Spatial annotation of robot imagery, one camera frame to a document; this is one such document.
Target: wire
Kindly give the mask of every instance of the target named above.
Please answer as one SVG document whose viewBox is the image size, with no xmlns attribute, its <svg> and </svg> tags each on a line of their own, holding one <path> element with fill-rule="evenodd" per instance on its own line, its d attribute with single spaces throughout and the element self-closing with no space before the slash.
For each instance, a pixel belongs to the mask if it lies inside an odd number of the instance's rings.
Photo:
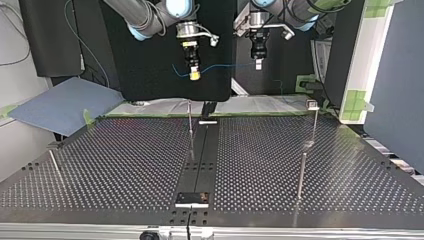
<svg viewBox="0 0 424 240">
<path fill-rule="evenodd" d="M 205 68 L 205 69 L 204 69 L 204 70 L 202 70 L 200 73 L 201 73 L 201 74 L 204 74 L 204 73 L 206 73 L 207 71 L 209 71 L 209 70 L 211 70 L 211 69 L 213 69 L 213 68 L 217 68 L 217 67 L 227 67 L 227 68 L 232 68 L 232 67 L 245 67 L 245 66 L 250 66 L 250 65 L 254 65 L 254 64 L 256 64 L 256 63 L 246 63 L 246 64 L 214 64 L 214 65 L 211 65 L 211 66 L 209 66 L 209 67 Z M 174 69 L 175 74 L 177 74 L 177 76 L 178 76 L 178 77 L 180 77 L 180 78 L 184 78 L 184 77 L 188 77 L 188 76 L 190 76 L 190 74 L 189 74 L 189 73 L 187 73 L 187 74 L 181 74 L 181 73 L 179 73 L 179 72 L 178 72 L 178 70 L 177 70 L 177 68 L 175 67 L 175 65 L 174 65 L 174 64 L 172 64 L 172 68 Z"/>
<path fill-rule="evenodd" d="M 339 8 L 331 8 L 329 10 L 326 9 L 322 9 L 320 7 L 318 7 L 317 5 L 315 5 L 311 0 L 306 0 L 309 4 L 309 6 L 311 6 L 311 8 L 313 8 L 315 11 L 320 12 L 320 13 L 338 13 L 340 11 L 342 11 L 346 5 L 339 7 Z"/>
<path fill-rule="evenodd" d="M 91 54 L 91 56 L 93 56 L 94 60 L 96 61 L 97 65 L 99 65 L 100 69 L 102 70 L 103 74 L 105 75 L 106 78 L 106 87 L 110 87 L 110 81 L 109 81 L 109 76 L 107 75 L 105 69 L 103 68 L 102 64 L 99 62 L 99 60 L 97 59 L 96 55 L 94 55 L 94 53 L 91 51 L 91 49 L 87 46 L 87 44 L 81 39 L 81 37 L 78 35 L 78 33 L 72 28 L 71 23 L 69 22 L 68 19 L 68 14 L 67 14 L 67 8 L 69 3 L 71 2 L 71 0 L 68 0 L 65 3 L 65 6 L 63 7 L 63 13 L 65 15 L 65 20 L 66 23 L 68 24 L 69 29 L 71 29 L 72 33 L 75 35 L 75 37 L 81 42 L 81 44 L 88 50 L 88 52 Z"/>
<path fill-rule="evenodd" d="M 145 1 L 145 0 L 143 0 L 143 2 L 146 3 L 146 6 L 150 6 L 150 7 L 148 7 L 148 8 L 151 8 L 150 11 L 154 10 L 156 12 L 156 16 L 157 16 L 160 24 L 162 25 L 162 32 L 158 33 L 158 35 L 162 36 L 162 37 L 165 36 L 166 35 L 166 24 L 165 24 L 165 20 L 163 19 L 162 14 L 159 13 L 159 12 L 161 12 L 161 10 L 155 4 L 153 4 L 152 2 Z"/>
<path fill-rule="evenodd" d="M 7 4 L 7 3 L 4 3 L 4 4 L 0 5 L 0 11 L 3 13 L 3 15 L 6 17 L 6 19 L 10 22 L 10 24 L 12 24 L 13 28 L 19 33 L 19 35 L 21 35 L 21 37 L 23 39 L 25 39 L 26 42 L 28 43 L 28 39 L 25 36 L 25 34 L 22 33 L 19 30 L 19 28 L 15 25 L 15 23 L 9 18 L 9 16 L 7 16 L 7 14 L 4 12 L 4 10 L 2 9 L 2 7 L 6 7 L 7 9 L 11 10 L 13 12 L 13 14 L 15 14 L 16 17 L 21 21 L 21 24 L 23 25 L 22 18 L 19 15 L 18 11 L 16 9 L 14 9 L 12 6 L 10 6 L 9 4 Z M 27 51 L 27 53 L 25 54 L 25 56 L 23 58 L 21 58 L 19 60 L 16 60 L 16 61 L 13 61 L 13 62 L 0 63 L 0 67 L 10 66 L 10 65 L 15 65 L 15 64 L 21 63 L 21 62 L 27 60 L 30 55 L 31 55 L 31 48 L 29 47 L 29 44 L 28 44 L 28 51 Z"/>
<path fill-rule="evenodd" d="M 318 80 L 319 80 L 319 82 L 321 83 L 321 85 L 322 85 L 322 89 L 324 90 L 324 94 L 325 94 L 325 96 L 327 97 L 327 99 L 328 99 L 328 101 L 330 102 L 330 104 L 331 105 L 333 105 L 333 106 L 335 106 L 334 105 L 334 103 L 333 103 L 333 101 L 331 101 L 331 99 L 330 99 L 330 96 L 328 95 L 328 93 L 327 93 L 327 89 L 325 88 L 325 84 L 324 84 L 324 82 L 323 82 L 323 80 L 322 80 L 322 78 L 321 78 L 321 72 L 320 72 L 320 70 L 319 70 L 319 64 L 318 64 L 318 61 L 319 61 L 319 59 L 318 59 L 318 51 L 317 51 L 317 41 L 315 41 L 315 40 L 313 40 L 314 41 L 314 52 L 315 52 L 315 61 L 316 61 L 316 63 L 317 63 L 317 74 L 318 74 Z M 340 118 L 340 114 L 339 113 L 337 113 L 337 111 L 336 111 L 336 109 L 334 109 L 334 112 L 336 113 L 336 115 L 337 115 L 337 117 L 338 118 Z"/>
<path fill-rule="evenodd" d="M 3 124 L 1 124 L 0 125 L 0 128 L 1 127 L 4 127 L 4 126 L 7 126 L 7 125 L 9 125 L 9 124 L 11 124 L 11 123 L 14 123 L 16 121 L 16 119 L 13 119 L 13 120 L 10 120 L 10 121 L 8 121 L 8 122 L 5 122 L 5 123 L 3 123 Z"/>
</svg>

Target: white wall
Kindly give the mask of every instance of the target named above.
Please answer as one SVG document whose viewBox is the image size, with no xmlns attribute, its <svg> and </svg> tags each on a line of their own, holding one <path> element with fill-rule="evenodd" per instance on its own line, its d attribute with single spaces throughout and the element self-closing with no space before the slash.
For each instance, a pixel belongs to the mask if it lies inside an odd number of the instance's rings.
<svg viewBox="0 0 424 240">
<path fill-rule="evenodd" d="M 0 0 L 19 9 L 18 0 Z M 24 32 L 19 20 L 6 14 Z M 13 62 L 26 55 L 28 43 L 0 12 L 0 64 Z M 36 75 L 32 58 L 12 66 L 0 66 L 0 108 L 25 102 L 48 90 L 48 79 Z M 53 134 L 13 119 L 0 118 L 0 181 L 24 164 L 40 156 Z"/>
</svg>

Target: blue panel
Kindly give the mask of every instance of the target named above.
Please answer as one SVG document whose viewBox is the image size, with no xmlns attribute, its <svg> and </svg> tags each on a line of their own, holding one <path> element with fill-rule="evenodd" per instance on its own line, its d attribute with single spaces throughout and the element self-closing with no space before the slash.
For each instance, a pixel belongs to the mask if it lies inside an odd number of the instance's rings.
<svg viewBox="0 0 424 240">
<path fill-rule="evenodd" d="M 104 115 L 123 101 L 120 92 L 71 78 L 10 112 L 9 116 L 32 126 L 70 136 L 84 127 L 84 109 L 91 118 Z"/>
</svg>

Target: metal frame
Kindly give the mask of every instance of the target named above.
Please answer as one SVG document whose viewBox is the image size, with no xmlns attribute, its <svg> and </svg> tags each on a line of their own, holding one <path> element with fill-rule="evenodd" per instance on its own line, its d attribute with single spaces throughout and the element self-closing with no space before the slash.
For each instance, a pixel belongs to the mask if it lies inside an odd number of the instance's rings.
<svg viewBox="0 0 424 240">
<path fill-rule="evenodd" d="M 138 239 L 144 231 L 161 239 L 187 239 L 185 227 L 128 225 L 0 224 L 0 239 Z M 424 231 L 344 228 L 201 228 L 190 227 L 191 239 L 422 239 Z"/>
<path fill-rule="evenodd" d="M 191 239 L 210 239 L 212 236 L 223 239 L 267 239 L 284 238 L 423 238 L 424 231 L 413 230 L 369 230 L 370 229 L 422 229 L 423 216 L 420 214 L 409 216 L 373 215 L 343 212 L 323 212 L 305 214 L 297 209 L 283 214 L 266 213 L 255 214 L 218 212 L 214 206 L 214 187 L 218 164 L 219 129 L 223 118 L 217 118 L 217 124 L 198 125 L 193 140 L 193 154 L 186 160 L 186 166 L 179 177 L 174 197 L 179 192 L 208 192 L 210 202 L 208 209 L 171 208 L 166 216 L 140 213 L 121 214 L 116 210 L 93 211 L 43 211 L 28 209 L 2 209 L 1 219 L 10 223 L 0 223 L 0 239 L 19 238 L 35 239 L 56 237 L 63 239 L 136 239 L 143 231 L 159 232 L 163 236 L 173 236 L 172 239 L 186 239 L 189 229 Z M 78 139 L 90 127 L 81 129 L 65 140 L 65 147 Z M 378 161 L 386 171 L 390 171 L 402 184 L 424 197 L 424 188 L 410 176 L 385 158 L 377 150 L 369 146 L 364 140 L 359 140 L 369 157 Z M 47 152 L 36 163 L 51 161 Z M 25 176 L 25 171 L 19 171 L 0 183 L 0 188 L 10 186 Z M 66 224 L 47 224 L 61 222 Z"/>
</svg>

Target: white cable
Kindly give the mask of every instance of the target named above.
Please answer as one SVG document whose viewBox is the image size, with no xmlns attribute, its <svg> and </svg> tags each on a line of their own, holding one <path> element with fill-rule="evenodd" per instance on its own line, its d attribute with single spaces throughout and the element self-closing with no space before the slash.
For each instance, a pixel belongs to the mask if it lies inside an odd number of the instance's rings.
<svg viewBox="0 0 424 240">
<path fill-rule="evenodd" d="M 69 29 L 71 29 L 72 33 L 75 35 L 75 37 L 81 42 L 81 44 L 88 50 L 88 52 L 91 54 L 91 56 L 93 56 L 94 60 L 96 61 L 97 65 L 100 67 L 100 69 L 102 70 L 103 74 L 105 75 L 106 78 L 106 87 L 110 87 L 110 81 L 109 81 L 109 76 L 107 75 L 105 69 L 103 68 L 102 64 L 99 62 L 99 60 L 97 59 L 96 55 L 94 55 L 94 53 L 91 51 L 91 49 L 87 46 L 87 44 L 78 36 L 78 33 L 72 28 L 71 23 L 69 22 L 68 19 L 68 14 L 67 14 L 67 8 L 69 3 L 71 2 L 71 0 L 68 0 L 65 3 L 65 7 L 63 8 L 63 13 L 65 15 L 65 20 L 66 23 L 68 24 Z"/>
<path fill-rule="evenodd" d="M 25 36 L 25 34 L 24 33 L 22 33 L 21 32 L 21 30 L 15 25 L 15 23 L 9 18 L 9 16 L 7 16 L 7 14 L 4 12 L 4 10 L 1 8 L 2 6 L 0 5 L 0 11 L 3 13 L 3 15 L 6 17 L 6 19 L 10 22 L 10 24 L 12 24 L 12 26 L 13 26 L 13 28 L 15 28 L 15 30 L 24 38 L 24 39 L 27 39 L 27 37 Z M 17 14 L 16 12 L 15 12 L 15 9 L 13 9 L 12 7 L 10 7 L 10 6 L 7 6 L 7 5 L 4 5 L 4 7 L 6 7 L 7 9 L 9 9 L 9 10 L 11 10 L 15 15 L 16 15 L 16 17 L 21 21 L 21 24 L 22 24 L 22 26 L 23 26 L 23 21 L 22 21 L 22 19 L 20 18 L 20 16 L 19 16 L 19 14 Z"/>
<path fill-rule="evenodd" d="M 23 21 L 22 21 L 21 16 L 19 15 L 18 11 L 14 7 L 12 7 L 11 5 L 9 5 L 7 3 L 0 1 L 0 11 L 3 13 L 3 15 L 6 17 L 6 19 L 10 22 L 10 24 L 12 24 L 13 28 L 19 33 L 19 35 L 21 35 L 21 37 L 26 40 L 26 42 L 28 44 L 28 51 L 23 58 L 16 60 L 16 61 L 13 61 L 13 62 L 0 63 L 0 67 L 10 66 L 10 65 L 15 65 L 17 63 L 21 63 L 21 62 L 27 60 L 29 58 L 30 54 L 31 54 L 31 49 L 30 49 L 27 37 L 25 36 L 24 33 L 21 32 L 21 30 L 15 25 L 15 23 L 9 18 L 9 16 L 7 16 L 7 14 L 2 9 L 3 7 L 11 10 L 13 12 L 13 14 L 15 14 L 16 17 L 21 21 L 22 26 L 23 26 Z"/>
</svg>

